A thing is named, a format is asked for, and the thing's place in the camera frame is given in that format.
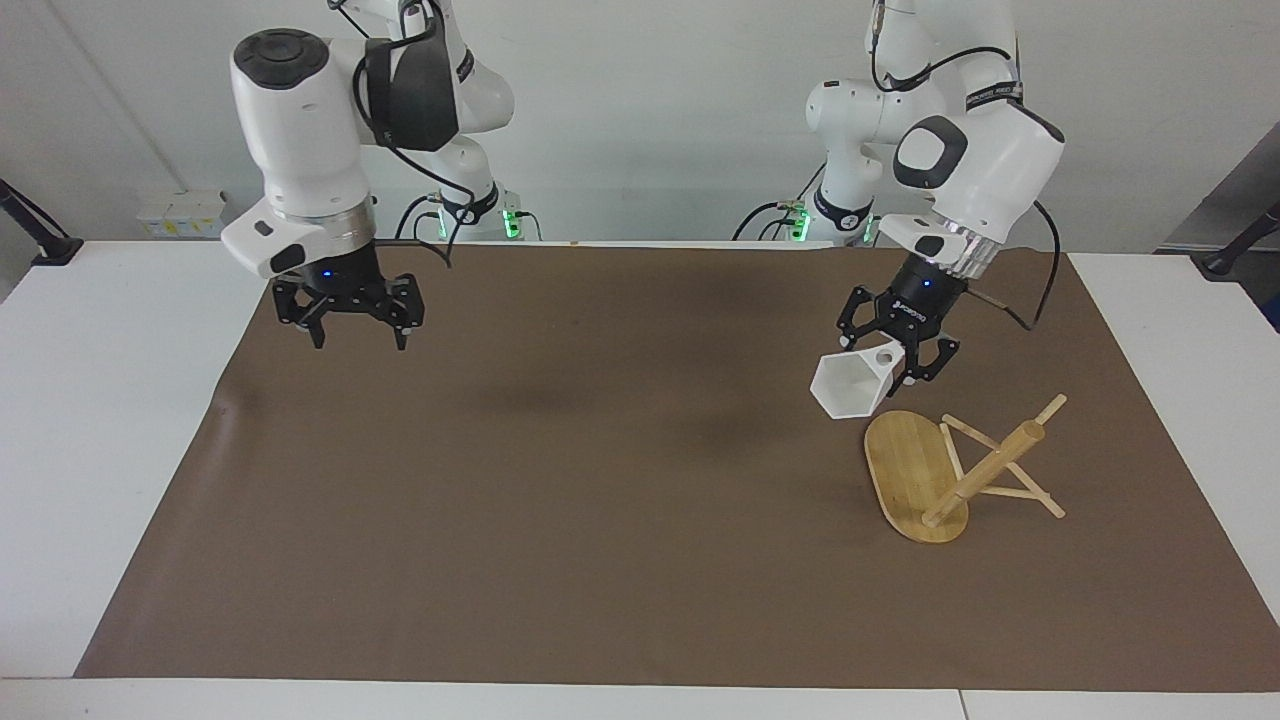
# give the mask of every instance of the white table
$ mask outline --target white table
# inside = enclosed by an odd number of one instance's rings
[[[1184,258],[1071,259],[1280,618],[1280,336]],[[1280,694],[67,679],[262,287],[215,242],[91,242],[0,305],[0,717],[1280,717]]]

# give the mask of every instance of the brown table surface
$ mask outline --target brown table surface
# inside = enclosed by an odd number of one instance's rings
[[[1069,263],[1036,333],[963,299],[960,355],[884,406],[998,436],[1069,395],[1023,462],[1069,515],[983,497],[927,547],[879,512],[865,421],[808,393],[901,252],[383,258],[428,327],[398,354],[339,318],[315,352],[264,301],[78,676],[1280,689],[1280,632]],[[1029,310],[1046,268],[1010,251],[980,287]]]

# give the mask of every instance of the wooden stand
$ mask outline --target wooden stand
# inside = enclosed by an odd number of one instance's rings
[[[1066,404],[1059,395],[1033,420],[996,442],[968,424],[943,415],[934,425],[914,413],[893,411],[867,429],[867,461],[881,510],[893,528],[923,543],[951,542],[969,523],[968,502],[977,495],[1034,500],[1055,518],[1066,511],[1027,474],[1018,460],[1044,439],[1044,424]],[[986,446],[991,452],[968,473],[960,466],[951,430]],[[1009,470],[1023,488],[992,487]]]

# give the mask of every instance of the black pole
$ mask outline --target black pole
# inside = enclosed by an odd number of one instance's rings
[[[84,245],[84,241],[78,237],[58,237],[49,232],[49,228],[31,214],[31,210],[14,195],[9,183],[3,179],[0,179],[0,208],[40,246],[40,255],[31,261],[32,265],[65,265]]]
[[[1235,266],[1235,261],[1258,243],[1263,237],[1280,228],[1280,202],[1276,202],[1261,218],[1253,222],[1230,245],[1203,258],[1197,258],[1196,264],[1206,273],[1226,275]]]

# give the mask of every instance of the white plastic container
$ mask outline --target white plastic container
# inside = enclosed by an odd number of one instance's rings
[[[893,384],[893,368],[906,351],[897,341],[818,360],[809,392],[832,420],[870,418]]]

